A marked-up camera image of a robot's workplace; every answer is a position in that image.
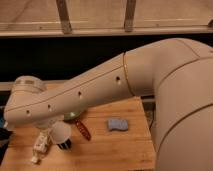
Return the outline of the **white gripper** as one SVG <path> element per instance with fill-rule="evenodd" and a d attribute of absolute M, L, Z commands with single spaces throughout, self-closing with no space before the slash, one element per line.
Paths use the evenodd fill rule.
<path fill-rule="evenodd" d="M 39 122 L 35 123 L 35 127 L 40 130 L 46 130 L 48 128 L 51 128 L 53 124 L 55 124 L 58 121 L 57 117 L 48 118 Z"/>

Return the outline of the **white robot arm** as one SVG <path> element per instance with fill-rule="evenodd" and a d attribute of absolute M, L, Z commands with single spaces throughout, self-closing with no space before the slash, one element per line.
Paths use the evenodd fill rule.
<path fill-rule="evenodd" d="M 213 171 L 213 47 L 170 38 L 124 52 L 47 90 L 16 79 L 7 123 L 36 123 L 134 96 L 156 100 L 155 171 Z"/>

